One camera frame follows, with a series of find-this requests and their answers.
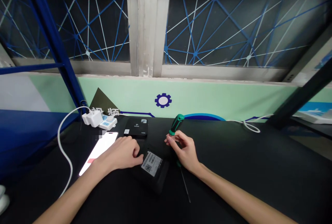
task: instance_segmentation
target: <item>label sticker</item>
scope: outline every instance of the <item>label sticker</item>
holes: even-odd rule
[[[161,161],[162,159],[160,157],[148,151],[148,155],[146,156],[141,168],[154,177]]]

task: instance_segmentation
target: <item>gear icon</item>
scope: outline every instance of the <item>gear icon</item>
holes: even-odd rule
[[[157,103],[156,106],[160,106],[161,108],[164,108],[165,106],[168,107],[170,103],[172,103],[172,100],[170,99],[170,95],[163,93],[162,95],[158,95],[155,99],[155,102]]]

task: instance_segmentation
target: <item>white cable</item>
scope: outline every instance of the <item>white cable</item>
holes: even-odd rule
[[[70,161],[69,157],[67,156],[67,154],[65,153],[65,151],[63,150],[62,146],[61,146],[61,142],[60,142],[60,130],[61,130],[61,126],[63,124],[63,122],[65,122],[66,118],[71,115],[73,112],[75,112],[76,110],[80,109],[80,108],[88,108],[87,106],[80,106],[74,110],[72,110],[70,113],[67,114],[66,117],[63,118],[62,122],[60,123],[59,125],[59,128],[58,128],[58,144],[59,144],[59,148],[60,148],[60,151],[62,152],[63,156],[67,159],[68,163],[69,163],[69,166],[70,166],[70,176],[69,176],[69,179],[68,179],[68,182],[67,182],[67,185],[65,187],[65,189],[62,191],[61,195],[59,196],[59,198],[65,193],[65,191],[67,190],[68,188],[68,185],[70,183],[70,180],[72,179],[72,175],[73,175],[73,165],[72,165],[72,162]]]
[[[254,119],[254,120],[252,120],[252,121],[250,121],[250,122],[255,122],[255,121],[257,121],[257,120],[260,120],[260,119],[263,119],[263,118],[266,118],[266,117],[270,117],[270,116],[272,116],[272,115],[273,115],[273,114],[265,115],[265,116],[259,117],[259,118],[257,118],[257,119]],[[255,132],[255,133],[260,133],[260,129],[258,129],[256,126],[253,126],[253,125],[248,124],[249,121],[245,121],[245,120],[244,120],[244,121],[227,120],[227,121],[233,121],[233,122],[238,122],[238,123],[244,124],[244,126],[245,126],[247,129],[249,129],[250,131],[253,131],[253,132]]]

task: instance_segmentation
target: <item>white device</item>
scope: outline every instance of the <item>white device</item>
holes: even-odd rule
[[[0,215],[6,210],[10,201],[8,195],[5,195],[6,188],[0,185]]]
[[[82,119],[84,124],[97,127],[103,121],[102,112],[99,110],[90,111],[88,114],[83,114]]]
[[[111,116],[103,115],[103,121],[99,124],[98,127],[109,131],[113,127],[115,127],[115,124],[117,122],[118,122],[117,118],[114,118],[113,115],[111,115]]]
[[[332,124],[332,109],[326,113],[318,110],[298,111],[296,116],[313,124]]]
[[[83,165],[79,175],[83,175],[83,173],[90,167],[91,163],[98,158],[101,154],[103,154],[112,144],[114,144],[117,139],[117,132],[106,132],[101,139],[98,140],[97,144],[93,148],[91,154],[87,158],[85,164]]]

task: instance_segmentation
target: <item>black tv box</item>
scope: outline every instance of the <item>black tv box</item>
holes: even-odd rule
[[[147,118],[129,118],[123,134],[133,138],[143,138],[148,134]]]
[[[169,162],[144,143],[139,142],[139,145],[140,150],[138,156],[144,154],[143,163],[130,168],[131,173],[147,189],[160,195],[163,190]]]

